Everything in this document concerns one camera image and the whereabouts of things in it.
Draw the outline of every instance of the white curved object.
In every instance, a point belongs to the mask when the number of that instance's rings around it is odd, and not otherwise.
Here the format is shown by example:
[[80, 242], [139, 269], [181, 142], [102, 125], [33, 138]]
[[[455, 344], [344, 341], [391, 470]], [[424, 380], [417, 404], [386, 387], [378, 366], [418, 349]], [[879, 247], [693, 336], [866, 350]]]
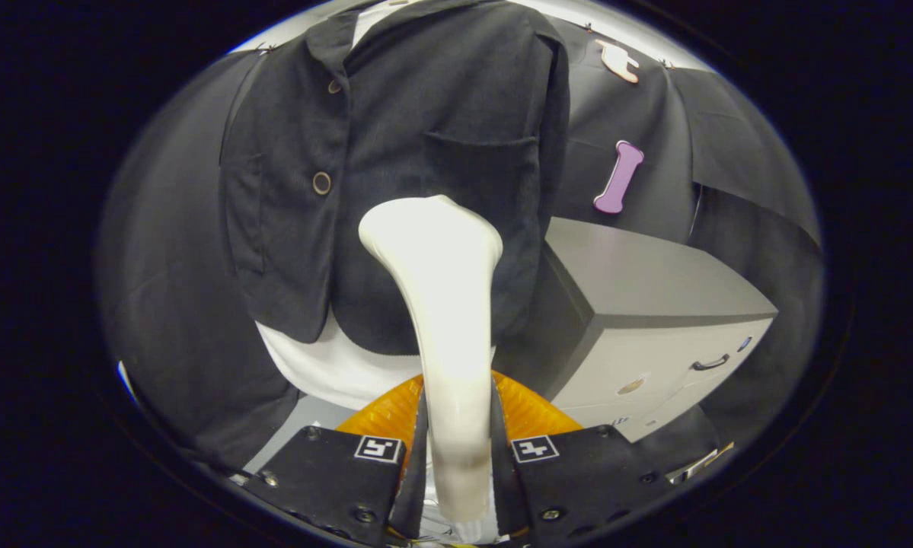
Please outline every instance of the white curved object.
[[358, 232], [415, 326], [439, 510], [476, 542], [490, 504], [490, 287], [503, 241], [445, 196], [383, 202]]

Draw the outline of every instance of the bolt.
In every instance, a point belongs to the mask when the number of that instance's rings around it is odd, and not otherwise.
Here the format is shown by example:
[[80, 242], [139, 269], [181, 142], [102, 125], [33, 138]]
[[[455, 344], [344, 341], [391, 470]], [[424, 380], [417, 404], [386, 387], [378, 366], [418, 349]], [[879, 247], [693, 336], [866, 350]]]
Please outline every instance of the bolt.
[[561, 517], [561, 510], [551, 508], [541, 513], [541, 519], [544, 521], [554, 521]]
[[260, 476], [263, 478], [263, 482], [268, 486], [272, 486], [272, 488], [275, 488], [275, 486], [279, 485], [279, 482], [276, 481], [276, 476], [274, 476], [272, 472], [264, 470], [260, 472]]
[[370, 524], [375, 521], [375, 515], [370, 510], [359, 508], [358, 510], [355, 510], [355, 519], [361, 521], [363, 524]]
[[349, 536], [348, 533], [344, 533], [344, 531], [339, 530], [339, 528], [325, 527], [324, 530], [326, 530], [330, 534], [336, 534], [338, 537], [347, 538], [349, 540], [351, 539], [351, 537]]

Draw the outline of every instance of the drawer handle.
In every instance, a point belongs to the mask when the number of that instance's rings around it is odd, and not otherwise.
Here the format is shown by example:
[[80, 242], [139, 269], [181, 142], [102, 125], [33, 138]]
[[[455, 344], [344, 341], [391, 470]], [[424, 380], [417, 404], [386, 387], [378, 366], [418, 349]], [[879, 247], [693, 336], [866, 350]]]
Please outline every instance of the drawer handle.
[[727, 360], [729, 360], [729, 358], [730, 358], [730, 354], [724, 354], [723, 357], [720, 358], [720, 360], [717, 360], [715, 362], [710, 362], [709, 364], [701, 364], [700, 362], [694, 362], [693, 368], [695, 368], [696, 371], [711, 370], [712, 368], [718, 368], [721, 365], [726, 364]]

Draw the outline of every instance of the black jacket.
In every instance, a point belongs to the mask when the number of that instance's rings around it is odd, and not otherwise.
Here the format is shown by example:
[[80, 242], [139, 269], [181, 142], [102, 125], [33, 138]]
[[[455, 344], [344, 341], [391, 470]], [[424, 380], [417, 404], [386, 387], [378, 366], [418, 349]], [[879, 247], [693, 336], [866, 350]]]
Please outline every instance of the black jacket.
[[388, 271], [358, 224], [388, 200], [446, 194], [497, 228], [494, 339], [526, 319], [560, 183], [567, 53], [544, 15], [516, 4], [424, 0], [351, 49], [363, 7], [264, 56], [227, 135], [229, 250], [252, 318], [303, 343], [330, 304], [345, 334], [418, 352]]

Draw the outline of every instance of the orange object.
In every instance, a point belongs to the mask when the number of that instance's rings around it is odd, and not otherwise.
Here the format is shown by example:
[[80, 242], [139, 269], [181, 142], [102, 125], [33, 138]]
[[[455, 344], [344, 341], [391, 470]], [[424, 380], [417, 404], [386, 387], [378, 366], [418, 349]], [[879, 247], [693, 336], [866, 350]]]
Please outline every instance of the orange object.
[[[518, 381], [492, 371], [497, 393], [504, 409], [507, 439], [519, 440], [533, 436], [553, 436], [581, 430], [582, 426]], [[419, 374], [389, 390], [365, 409], [338, 426], [338, 432], [359, 436], [396, 438], [405, 443], [407, 451], [403, 469], [415, 436], [415, 417], [422, 396], [423, 381]]]

